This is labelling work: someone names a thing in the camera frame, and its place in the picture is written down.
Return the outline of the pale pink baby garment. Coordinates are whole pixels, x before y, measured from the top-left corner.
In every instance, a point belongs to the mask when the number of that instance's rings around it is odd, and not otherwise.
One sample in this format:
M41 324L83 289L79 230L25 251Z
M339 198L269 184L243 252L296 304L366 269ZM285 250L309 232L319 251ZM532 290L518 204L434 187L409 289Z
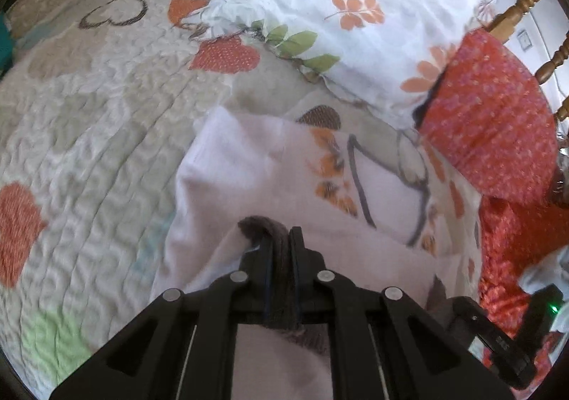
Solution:
M249 246L238 223L263 216L298 226L357 286L395 285L420 305L436 281L450 297L475 297L480 201L415 134L377 124L360 142L218 108L177 170L176 216L152 290L193 292L233 271Z

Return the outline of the grey white garment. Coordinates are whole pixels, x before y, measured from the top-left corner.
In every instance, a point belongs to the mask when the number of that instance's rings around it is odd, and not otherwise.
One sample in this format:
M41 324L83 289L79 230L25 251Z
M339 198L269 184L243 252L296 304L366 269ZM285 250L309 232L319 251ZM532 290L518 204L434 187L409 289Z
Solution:
M521 290L534 294L554 284L563 296L563 304L557 305L557 316L552 325L553 332L568 332L568 247L564 246L549 253L537 264L527 267L518 279Z

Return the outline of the red floral cloth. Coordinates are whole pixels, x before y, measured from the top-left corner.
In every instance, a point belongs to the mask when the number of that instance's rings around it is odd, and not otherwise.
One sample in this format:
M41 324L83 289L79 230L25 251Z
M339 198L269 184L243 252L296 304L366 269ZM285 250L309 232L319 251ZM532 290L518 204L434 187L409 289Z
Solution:
M484 197L479 220L479 300L489 319L513 337L530 301L518 279L527 267L568 244L568 211L554 204L524 206Z

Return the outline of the red floral pillow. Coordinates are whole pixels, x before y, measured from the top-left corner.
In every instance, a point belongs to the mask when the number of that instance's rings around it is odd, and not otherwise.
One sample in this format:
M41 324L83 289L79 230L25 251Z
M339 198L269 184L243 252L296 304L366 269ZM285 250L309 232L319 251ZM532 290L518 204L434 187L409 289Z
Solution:
M526 66L486 31L463 38L420 133L482 195L545 202L557 166L553 112Z

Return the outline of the quilted heart pattern bedspread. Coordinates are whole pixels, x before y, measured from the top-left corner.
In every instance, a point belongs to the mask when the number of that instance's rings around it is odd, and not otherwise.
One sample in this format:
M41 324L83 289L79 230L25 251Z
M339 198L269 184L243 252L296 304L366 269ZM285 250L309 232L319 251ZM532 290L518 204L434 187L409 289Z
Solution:
M1 378L45 399L149 302L177 167L210 109L395 133L260 42L236 72L179 28L197 0L12 0L1 81Z

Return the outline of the white floral pillow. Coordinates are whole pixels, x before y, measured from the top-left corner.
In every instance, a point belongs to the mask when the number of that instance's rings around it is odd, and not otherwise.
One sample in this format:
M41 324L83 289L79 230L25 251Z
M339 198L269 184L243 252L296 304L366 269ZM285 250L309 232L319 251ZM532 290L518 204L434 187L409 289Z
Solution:
M187 17L209 38L258 35L279 57L405 129L494 0L210 0Z

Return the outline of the teal cardboard box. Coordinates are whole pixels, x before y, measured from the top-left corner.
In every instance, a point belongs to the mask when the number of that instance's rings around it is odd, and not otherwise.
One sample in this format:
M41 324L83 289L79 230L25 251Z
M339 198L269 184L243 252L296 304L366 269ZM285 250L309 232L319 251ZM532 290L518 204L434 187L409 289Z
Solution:
M0 75L3 76L14 63L14 41L8 20L2 12L0 16Z

